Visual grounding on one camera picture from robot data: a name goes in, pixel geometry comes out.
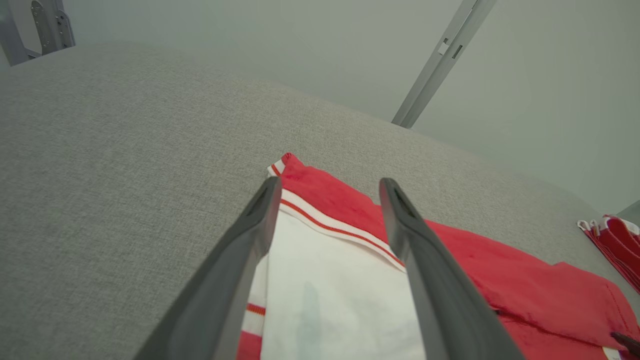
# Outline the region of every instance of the red stripe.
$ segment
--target red stripe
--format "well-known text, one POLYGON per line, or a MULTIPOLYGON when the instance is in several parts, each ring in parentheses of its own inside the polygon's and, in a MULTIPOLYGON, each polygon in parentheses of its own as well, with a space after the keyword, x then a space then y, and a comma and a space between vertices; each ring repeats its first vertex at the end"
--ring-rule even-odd
POLYGON ((345 234, 345 235, 349 235, 349 236, 353 236, 355 238, 361 239, 366 241, 367 243, 370 243, 371 245, 377 247, 378 249, 382 250, 383 252, 385 252, 387 255, 389 255, 393 260, 397 261, 400 265, 404 266, 404 264, 402 263, 402 261, 400 261, 400 259, 398 259, 397 257, 395 257, 395 255, 393 255, 392 253, 390 253, 387 249, 383 248, 382 246, 374 243, 373 241, 365 238, 364 236, 358 235, 358 234, 354 234, 354 233, 350 233, 349 231, 345 231, 342 229, 337 229, 335 227, 331 227, 331 226, 327 226, 324 225, 322 223, 320 223, 318 220, 314 219, 311 217, 311 215, 307 214, 304 210, 302 210, 301 208, 295 206, 294 204, 292 204, 289 201, 286 201, 284 199, 280 200, 280 203, 285 204, 286 206, 289 206, 290 208, 292 208, 293 210, 297 211, 298 213, 302 214, 305 218, 311 220, 311 222, 313 222, 315 225, 318 225, 319 227, 322 227, 323 229, 326 230, 331 230, 331 231, 335 231, 336 233, 340 233, 340 234, 345 234))
POLYGON ((273 169, 273 172, 276 173, 277 176, 280 176, 280 172, 278 171, 278 168, 276 168, 275 164, 271 164, 271 168, 273 169))
POLYGON ((247 303, 246 309, 247 309, 247 311, 251 311, 252 313, 256 313, 256 314, 262 315, 262 316, 264 316, 264 314, 266 314, 266 312, 267 312, 267 309, 265 309, 264 307, 258 306, 258 305, 253 305, 251 303, 247 303))

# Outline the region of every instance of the gray fabric surface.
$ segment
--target gray fabric surface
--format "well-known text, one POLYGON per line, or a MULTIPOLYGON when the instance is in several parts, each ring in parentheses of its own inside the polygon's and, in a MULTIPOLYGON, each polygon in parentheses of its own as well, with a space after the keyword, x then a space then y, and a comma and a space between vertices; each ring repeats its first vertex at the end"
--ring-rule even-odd
POLYGON ((550 184, 285 86, 136 44, 0 73, 0 358, 127 359, 287 151, 378 202, 604 276, 550 184))

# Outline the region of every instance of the red fabric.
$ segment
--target red fabric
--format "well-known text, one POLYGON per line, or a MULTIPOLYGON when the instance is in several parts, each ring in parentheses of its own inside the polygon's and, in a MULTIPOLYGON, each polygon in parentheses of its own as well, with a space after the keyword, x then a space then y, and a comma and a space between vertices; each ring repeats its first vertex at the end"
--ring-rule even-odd
POLYGON ((236 360, 259 360, 262 350, 262 336, 243 331, 240 334, 236 360))
POLYGON ((600 230, 600 235, 595 230, 584 233, 640 293, 640 236, 629 232, 625 223, 616 217, 607 220, 607 227, 600 230))
MULTIPOLYGON (((325 215, 388 242, 381 209, 370 198, 322 170, 306 167, 290 153, 282 161, 283 188, 325 215)), ((640 339, 631 306, 608 280, 566 263, 549 265, 468 231, 426 222, 499 311, 528 359, 606 360, 602 347, 624 349, 611 332, 640 339)))

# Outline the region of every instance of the folded clothing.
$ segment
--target folded clothing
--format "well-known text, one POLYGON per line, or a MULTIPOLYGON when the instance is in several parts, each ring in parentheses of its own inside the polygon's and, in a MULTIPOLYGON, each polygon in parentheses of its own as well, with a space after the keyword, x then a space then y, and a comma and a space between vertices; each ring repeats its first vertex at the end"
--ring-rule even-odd
MULTIPOLYGON (((268 168, 283 194, 260 261, 237 358, 425 359, 404 265, 379 206, 292 154, 268 168)), ((618 287, 468 231, 426 221, 528 359, 607 359, 640 339, 618 287)))
POLYGON ((640 229, 626 220, 605 215, 600 223, 578 221, 611 265, 640 293, 640 229))

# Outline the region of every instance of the white wall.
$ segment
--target white wall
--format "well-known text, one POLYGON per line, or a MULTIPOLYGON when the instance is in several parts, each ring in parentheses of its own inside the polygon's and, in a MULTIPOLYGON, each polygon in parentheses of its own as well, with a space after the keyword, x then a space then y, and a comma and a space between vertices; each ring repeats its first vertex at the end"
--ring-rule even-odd
POLYGON ((640 199, 640 1, 498 0, 414 129, 569 189, 640 199))
POLYGON ((391 121, 460 0, 64 0, 78 44, 175 47, 391 121))

